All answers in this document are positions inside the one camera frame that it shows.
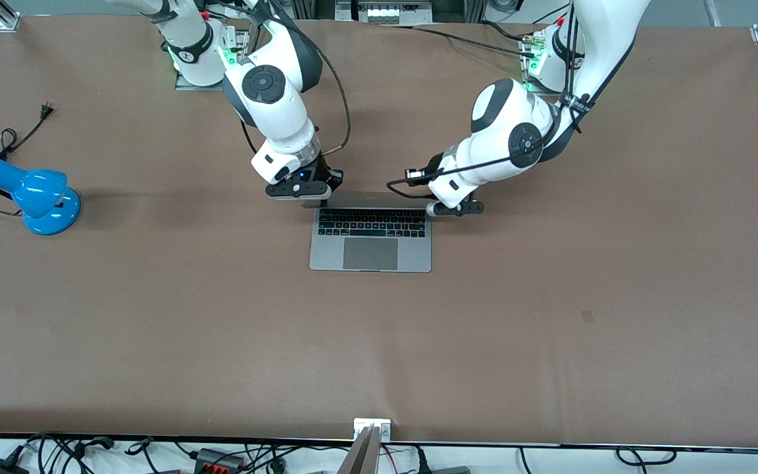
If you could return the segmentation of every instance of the white surface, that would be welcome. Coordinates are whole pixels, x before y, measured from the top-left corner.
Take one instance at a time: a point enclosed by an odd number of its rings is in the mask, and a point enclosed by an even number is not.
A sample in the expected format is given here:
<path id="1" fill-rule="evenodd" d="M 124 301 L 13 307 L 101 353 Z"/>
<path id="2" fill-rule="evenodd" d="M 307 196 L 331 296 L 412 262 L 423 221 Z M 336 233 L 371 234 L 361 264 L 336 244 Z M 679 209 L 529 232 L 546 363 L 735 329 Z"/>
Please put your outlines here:
<path id="1" fill-rule="evenodd" d="M 21 440 L 0 439 L 0 459 L 7 457 L 21 443 Z M 142 454 L 138 456 L 124 455 L 124 449 L 130 442 L 118 442 L 114 448 L 105 451 L 100 447 L 87 450 L 84 462 L 96 474 L 148 474 L 151 469 Z M 225 454 L 232 451 L 244 450 L 240 444 L 193 444 L 181 443 L 186 450 L 209 448 L 222 451 Z M 43 449 L 44 459 L 51 453 L 51 444 L 46 442 Z M 400 473 L 418 468 L 417 454 L 413 448 L 389 445 L 391 450 L 404 450 L 393 453 L 394 462 Z M 470 447 L 424 447 L 432 470 L 465 465 L 472 474 L 524 474 L 518 460 L 518 450 L 512 447 L 503 448 L 470 448 Z M 180 469 L 192 471 L 194 461 L 184 455 L 171 443 L 154 443 L 148 448 L 148 453 L 156 465 L 163 471 Z M 661 459 L 659 453 L 643 453 L 645 461 Z M 335 472 L 346 456 L 343 450 L 298 450 L 285 457 L 287 474 L 310 474 L 313 472 Z M 377 474 L 393 474 L 387 456 L 381 456 Z M 617 461 L 612 450 L 574 450 L 565 448 L 526 448 L 526 459 L 533 474 L 548 474 L 553 472 L 568 472 L 580 474 L 638 474 L 638 468 L 623 465 Z M 63 461 L 58 461 L 59 472 Z M 36 454 L 24 450 L 19 465 L 32 474 L 37 469 Z M 729 453 L 679 453 L 676 461 L 668 465 L 649 466 L 649 474 L 712 474 L 712 473 L 747 473 L 758 472 L 758 455 L 729 454 Z M 67 472 L 79 472 L 76 463 L 70 462 Z"/>

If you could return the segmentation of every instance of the laptop trackpad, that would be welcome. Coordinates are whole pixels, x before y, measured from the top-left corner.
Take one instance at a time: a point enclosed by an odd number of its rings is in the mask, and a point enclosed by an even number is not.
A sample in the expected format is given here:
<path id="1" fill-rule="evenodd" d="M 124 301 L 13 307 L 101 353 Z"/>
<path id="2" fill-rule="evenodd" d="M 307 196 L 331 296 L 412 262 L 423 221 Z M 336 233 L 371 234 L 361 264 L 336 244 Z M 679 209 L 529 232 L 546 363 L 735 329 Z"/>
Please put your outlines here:
<path id="1" fill-rule="evenodd" d="M 343 267 L 347 270 L 396 270 L 397 239 L 343 240 Z"/>

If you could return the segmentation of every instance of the blue lamp shade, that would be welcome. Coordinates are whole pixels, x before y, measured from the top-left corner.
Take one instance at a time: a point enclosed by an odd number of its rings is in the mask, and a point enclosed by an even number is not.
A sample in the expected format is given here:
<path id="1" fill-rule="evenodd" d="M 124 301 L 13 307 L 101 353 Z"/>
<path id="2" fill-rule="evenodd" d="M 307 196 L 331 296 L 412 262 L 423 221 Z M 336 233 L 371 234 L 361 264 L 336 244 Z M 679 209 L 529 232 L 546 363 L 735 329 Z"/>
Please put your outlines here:
<path id="1" fill-rule="evenodd" d="M 39 235 L 60 234 L 78 220 L 81 199 L 54 170 L 23 170 L 0 160 L 0 189 L 23 212 L 25 227 Z"/>

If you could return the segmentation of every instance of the laptop keyboard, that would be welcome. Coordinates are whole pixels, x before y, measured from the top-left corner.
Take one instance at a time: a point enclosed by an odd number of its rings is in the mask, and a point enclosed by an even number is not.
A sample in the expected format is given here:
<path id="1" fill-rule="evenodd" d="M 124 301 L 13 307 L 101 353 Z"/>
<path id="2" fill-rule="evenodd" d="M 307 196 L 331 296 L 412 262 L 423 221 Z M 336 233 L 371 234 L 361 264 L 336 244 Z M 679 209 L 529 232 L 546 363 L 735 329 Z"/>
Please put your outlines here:
<path id="1" fill-rule="evenodd" d="M 318 235 L 425 237 L 423 209 L 320 209 Z"/>

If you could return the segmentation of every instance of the brown tabletop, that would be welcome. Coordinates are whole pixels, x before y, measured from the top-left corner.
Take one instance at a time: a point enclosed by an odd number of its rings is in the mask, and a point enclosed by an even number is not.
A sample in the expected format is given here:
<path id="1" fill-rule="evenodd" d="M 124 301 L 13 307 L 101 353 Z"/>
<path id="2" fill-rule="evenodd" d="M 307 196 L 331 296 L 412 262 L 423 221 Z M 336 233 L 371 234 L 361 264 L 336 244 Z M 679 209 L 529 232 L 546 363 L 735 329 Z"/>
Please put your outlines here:
<path id="1" fill-rule="evenodd" d="M 301 26 L 348 92 L 347 190 L 465 138 L 518 73 L 427 33 Z M 58 108 L 13 163 L 84 199 L 55 237 L 0 217 L 0 431 L 346 438 L 389 417 L 409 440 L 758 446 L 747 30 L 640 30 L 559 158 L 434 225 L 430 274 L 308 270 L 312 213 L 265 197 L 228 102 L 172 90 L 159 42 L 133 16 L 0 35 L 0 129 Z M 339 143 L 328 71 L 304 100 Z"/>

